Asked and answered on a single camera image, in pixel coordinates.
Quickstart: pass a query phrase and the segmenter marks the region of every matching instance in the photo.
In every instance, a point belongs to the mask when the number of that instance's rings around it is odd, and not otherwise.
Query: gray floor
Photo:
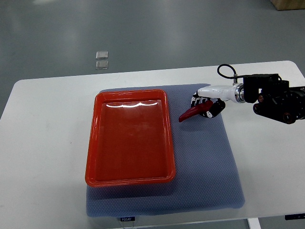
[[[305,10],[270,0],[2,0],[0,115],[21,79],[291,60],[305,75]],[[109,51],[109,69],[95,53]],[[262,229],[304,220],[260,219]],[[245,229],[245,220],[170,226]]]

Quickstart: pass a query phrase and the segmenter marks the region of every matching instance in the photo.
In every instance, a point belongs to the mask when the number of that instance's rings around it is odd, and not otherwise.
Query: robotic hand
[[[222,66],[231,68],[233,77],[221,74],[219,70]],[[282,80],[278,74],[238,76],[228,64],[221,64],[217,72],[226,79],[233,79],[233,86],[200,88],[192,97],[191,108],[179,117],[179,122],[198,114],[207,118],[216,117],[225,108],[224,101],[227,100],[235,103],[258,101],[253,106],[255,114],[286,124],[305,118],[305,86],[289,87],[289,81]],[[244,83],[238,83],[238,78],[243,78]]]

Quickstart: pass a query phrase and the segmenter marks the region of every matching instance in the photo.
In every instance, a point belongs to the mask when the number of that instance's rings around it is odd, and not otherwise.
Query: red tray
[[[85,180],[91,187],[164,183],[176,174],[166,93],[95,98]]]

